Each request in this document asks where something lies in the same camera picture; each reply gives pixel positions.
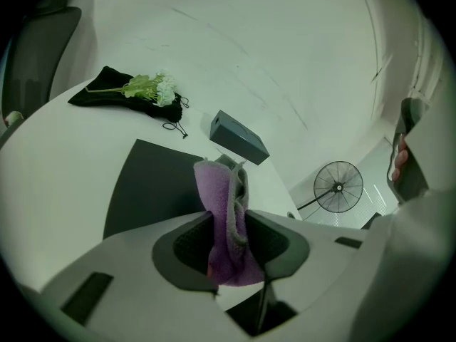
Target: fan stand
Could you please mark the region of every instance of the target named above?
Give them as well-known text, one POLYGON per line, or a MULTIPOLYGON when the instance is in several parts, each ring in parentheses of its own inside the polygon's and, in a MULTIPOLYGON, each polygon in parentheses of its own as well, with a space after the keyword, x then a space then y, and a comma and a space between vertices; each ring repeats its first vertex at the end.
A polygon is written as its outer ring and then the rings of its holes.
POLYGON ((310 202, 308 202, 307 204, 304 204, 302 207, 299 207, 298 210, 301 210, 305 207, 307 207, 308 205, 310 204, 313 204, 314 202, 316 202, 317 200, 321 199, 322 197, 325 197, 327 194, 329 194, 330 192, 342 192, 343 191, 343 183, 341 182, 336 182, 333 187, 331 189, 329 189, 327 192, 324 192, 322 195, 320 195, 319 197, 316 197, 315 199, 311 200, 310 202))

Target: black cloth bag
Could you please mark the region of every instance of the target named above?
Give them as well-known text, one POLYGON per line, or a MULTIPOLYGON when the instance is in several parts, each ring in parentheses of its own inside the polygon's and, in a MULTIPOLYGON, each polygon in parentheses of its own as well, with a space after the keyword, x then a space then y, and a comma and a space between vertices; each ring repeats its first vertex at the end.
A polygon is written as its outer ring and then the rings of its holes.
MULTIPOLYGON (((88 90, 105 90, 123 87, 133 76, 121 73, 105 66, 100 74, 87 85, 88 90)), ((153 118, 165 118, 171 123, 177 123, 182 118, 181 96, 175 93, 175 99, 170 105, 159 107, 141 98, 126 98, 122 93, 115 91, 107 93, 88 93, 83 88, 68 102, 77 106, 119 105, 126 108, 142 111, 153 118)))

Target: white table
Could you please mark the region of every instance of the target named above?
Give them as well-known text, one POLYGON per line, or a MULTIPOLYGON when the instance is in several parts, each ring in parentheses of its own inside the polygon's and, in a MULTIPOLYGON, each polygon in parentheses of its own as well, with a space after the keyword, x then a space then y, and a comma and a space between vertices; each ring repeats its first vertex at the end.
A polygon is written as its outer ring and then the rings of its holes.
MULTIPOLYGON (((241 160, 209 140, 211 118, 192 108, 184 109, 189 137, 182 139, 143 113, 68 104, 89 82, 43 106, 0 151, 1 253, 16 280, 38 291, 103 239, 109 201, 136 139, 211 160, 220 152, 241 160)), ((245 169, 250 209, 299 218, 270 159, 245 169)))

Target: white flower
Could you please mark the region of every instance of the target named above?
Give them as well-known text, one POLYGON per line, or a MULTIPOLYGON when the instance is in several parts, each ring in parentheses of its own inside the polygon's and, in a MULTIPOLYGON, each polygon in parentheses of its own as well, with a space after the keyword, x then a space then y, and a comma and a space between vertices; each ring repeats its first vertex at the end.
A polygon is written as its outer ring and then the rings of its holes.
POLYGON ((175 94, 173 90, 173 85, 170 82, 162 81, 157 85, 157 106, 166 106, 171 104, 175 99, 175 94))
POLYGON ((157 76, 162 76, 162 82, 166 82, 172 88, 175 88, 175 86, 176 86, 175 79, 166 70, 158 71, 157 76))

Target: human hand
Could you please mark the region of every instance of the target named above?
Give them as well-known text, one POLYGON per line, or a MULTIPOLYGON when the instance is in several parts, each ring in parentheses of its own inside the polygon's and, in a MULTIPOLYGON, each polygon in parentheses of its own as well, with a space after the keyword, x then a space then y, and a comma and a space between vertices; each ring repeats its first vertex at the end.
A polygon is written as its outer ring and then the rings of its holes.
POLYGON ((404 135, 400 136, 400 142, 398 146, 398 156, 394 160, 394 171, 393 174, 391 175, 391 179, 393 181, 396 181, 399 176, 400 176, 400 170, 403 167, 403 165, 407 162, 408 160, 408 151, 407 151, 407 144, 404 141, 404 135))

